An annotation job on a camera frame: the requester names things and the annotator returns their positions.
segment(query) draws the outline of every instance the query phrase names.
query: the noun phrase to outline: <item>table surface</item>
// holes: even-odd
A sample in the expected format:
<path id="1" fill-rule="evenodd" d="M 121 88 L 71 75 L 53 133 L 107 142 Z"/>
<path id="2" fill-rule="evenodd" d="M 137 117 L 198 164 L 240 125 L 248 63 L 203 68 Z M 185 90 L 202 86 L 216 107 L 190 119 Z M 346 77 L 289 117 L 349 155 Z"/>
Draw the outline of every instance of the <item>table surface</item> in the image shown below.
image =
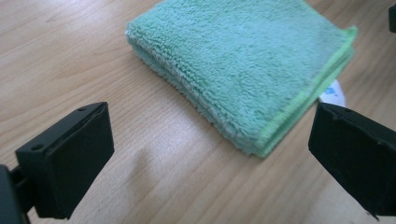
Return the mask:
<path id="1" fill-rule="evenodd" d="M 248 157 L 134 55 L 125 24 L 158 2 L 0 1 L 0 163 L 15 167 L 22 144 L 106 101 L 116 151 L 68 223 L 377 223 L 308 151 L 315 105 L 267 159 Z M 308 3 L 359 28 L 339 77 L 347 106 L 396 130 L 395 2 Z"/>

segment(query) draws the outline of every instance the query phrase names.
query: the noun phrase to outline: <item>wooden table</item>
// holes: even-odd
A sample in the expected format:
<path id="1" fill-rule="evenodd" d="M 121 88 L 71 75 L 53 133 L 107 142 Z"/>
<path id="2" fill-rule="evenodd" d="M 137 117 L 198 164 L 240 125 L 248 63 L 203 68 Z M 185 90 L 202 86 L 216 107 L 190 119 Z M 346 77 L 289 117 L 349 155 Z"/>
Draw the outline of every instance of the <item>wooden table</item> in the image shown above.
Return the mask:
<path id="1" fill-rule="evenodd" d="M 134 56 L 125 24 L 157 2 L 0 1 L 0 163 L 15 167 L 22 144 L 106 101 L 116 152 L 68 223 L 377 223 L 308 151 L 314 105 L 266 160 L 247 157 Z M 339 78 L 347 105 L 396 130 L 395 2 L 309 3 L 359 27 Z"/>

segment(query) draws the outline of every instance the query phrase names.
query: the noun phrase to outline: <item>green microfiber towel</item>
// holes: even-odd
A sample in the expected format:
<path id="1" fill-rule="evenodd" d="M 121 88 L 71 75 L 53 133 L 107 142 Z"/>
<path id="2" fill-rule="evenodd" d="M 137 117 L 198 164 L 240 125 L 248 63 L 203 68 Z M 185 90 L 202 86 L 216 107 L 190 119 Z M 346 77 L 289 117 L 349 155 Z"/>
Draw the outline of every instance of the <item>green microfiber towel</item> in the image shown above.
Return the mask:
<path id="1" fill-rule="evenodd" d="M 165 0 L 125 32 L 138 57 L 259 157 L 340 74 L 356 33 L 299 0 Z"/>

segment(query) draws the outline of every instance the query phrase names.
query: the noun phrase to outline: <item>folded towel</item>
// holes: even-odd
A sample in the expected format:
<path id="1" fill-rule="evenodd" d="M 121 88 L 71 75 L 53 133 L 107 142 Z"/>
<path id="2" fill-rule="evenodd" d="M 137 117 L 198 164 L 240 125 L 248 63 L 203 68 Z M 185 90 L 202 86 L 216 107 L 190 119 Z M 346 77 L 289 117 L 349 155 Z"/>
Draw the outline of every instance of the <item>folded towel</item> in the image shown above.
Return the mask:
<path id="1" fill-rule="evenodd" d="M 138 57 L 259 157 L 343 70 L 356 33 L 298 0 L 165 0 L 125 32 Z"/>

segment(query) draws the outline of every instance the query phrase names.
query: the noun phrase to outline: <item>white object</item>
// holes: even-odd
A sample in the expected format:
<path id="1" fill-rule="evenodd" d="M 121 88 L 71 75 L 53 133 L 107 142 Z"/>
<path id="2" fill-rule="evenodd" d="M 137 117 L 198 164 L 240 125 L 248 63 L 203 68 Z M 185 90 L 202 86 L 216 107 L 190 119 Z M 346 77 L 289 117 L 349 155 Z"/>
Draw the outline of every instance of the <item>white object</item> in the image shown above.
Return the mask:
<path id="1" fill-rule="evenodd" d="M 319 100 L 327 104 L 347 106 L 346 97 L 337 79 L 319 96 Z"/>

